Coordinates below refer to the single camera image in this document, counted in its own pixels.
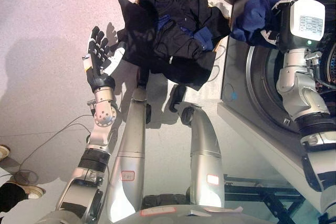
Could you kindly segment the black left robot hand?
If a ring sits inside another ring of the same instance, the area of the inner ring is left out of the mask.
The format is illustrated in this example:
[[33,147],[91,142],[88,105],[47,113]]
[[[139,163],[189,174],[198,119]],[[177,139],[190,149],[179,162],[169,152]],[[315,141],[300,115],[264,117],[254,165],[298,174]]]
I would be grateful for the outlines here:
[[88,50],[82,57],[84,70],[91,90],[103,87],[115,88],[112,74],[120,64],[126,51],[126,43],[119,42],[111,47],[108,39],[98,26],[95,26],[88,40]]

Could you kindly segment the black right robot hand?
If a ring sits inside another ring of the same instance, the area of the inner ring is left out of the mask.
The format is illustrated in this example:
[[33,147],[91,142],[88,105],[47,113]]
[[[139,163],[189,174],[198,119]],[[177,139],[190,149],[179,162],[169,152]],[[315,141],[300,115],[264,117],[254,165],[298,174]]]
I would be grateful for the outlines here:
[[324,35],[325,6],[316,0],[281,0],[272,12],[280,16],[279,30],[260,33],[270,44],[286,53],[294,49],[313,51]]

